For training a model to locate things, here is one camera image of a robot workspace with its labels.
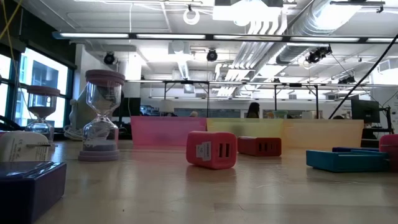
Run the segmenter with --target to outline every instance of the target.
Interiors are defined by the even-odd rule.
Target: black hair
[[[334,116],[333,119],[344,119],[344,117],[337,115],[337,116]]]
[[[260,112],[260,104],[253,102],[249,106],[249,111],[248,114],[246,115],[246,118],[260,118],[259,112]]]

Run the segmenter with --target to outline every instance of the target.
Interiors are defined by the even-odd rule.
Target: wooden table
[[[57,142],[68,164],[65,195],[37,223],[367,224],[398,220],[398,174],[333,174],[305,165],[303,150],[281,158],[238,155],[233,169],[189,165],[182,152],[132,150],[79,162],[81,142]]]

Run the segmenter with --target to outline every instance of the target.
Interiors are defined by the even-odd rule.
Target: security camera
[[[210,49],[209,52],[207,53],[207,61],[208,62],[214,62],[217,60],[217,53],[215,49]]]
[[[116,63],[116,58],[114,57],[114,52],[107,52],[104,58],[104,63],[107,65],[113,65]]]

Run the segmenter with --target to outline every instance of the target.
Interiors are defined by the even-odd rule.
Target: red plastic block
[[[239,137],[238,152],[251,156],[280,156],[282,141],[280,138]]]
[[[187,140],[187,161],[210,169],[228,169],[236,163],[236,136],[232,133],[192,131]]]
[[[398,134],[387,134],[381,137],[379,150],[388,153],[390,170],[398,172]]]

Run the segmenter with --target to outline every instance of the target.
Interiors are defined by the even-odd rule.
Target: yellow panel
[[[286,119],[282,145],[287,148],[361,147],[362,120]]]
[[[240,136],[281,138],[283,119],[208,118],[207,130]]]

